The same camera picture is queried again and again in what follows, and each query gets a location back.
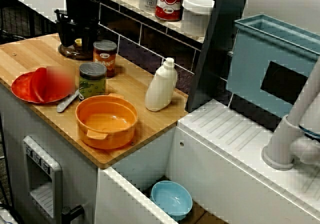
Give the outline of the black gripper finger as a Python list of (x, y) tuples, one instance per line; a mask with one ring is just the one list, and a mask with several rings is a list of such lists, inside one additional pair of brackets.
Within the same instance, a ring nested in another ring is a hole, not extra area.
[(69, 47), (74, 43), (74, 31), (73, 25), (71, 23), (65, 21), (58, 21), (57, 31), (59, 34), (61, 44), (64, 47)]
[(93, 43), (97, 38), (98, 26), (96, 24), (84, 27), (82, 35), (82, 50), (85, 52), (91, 51), (93, 49)]

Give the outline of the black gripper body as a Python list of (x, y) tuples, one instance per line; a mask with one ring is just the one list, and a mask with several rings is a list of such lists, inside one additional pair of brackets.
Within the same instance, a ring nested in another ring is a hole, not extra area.
[(79, 34), (86, 28), (90, 33), (99, 33), (99, 12), (101, 0), (66, 0), (66, 9), (56, 9), (59, 34)]

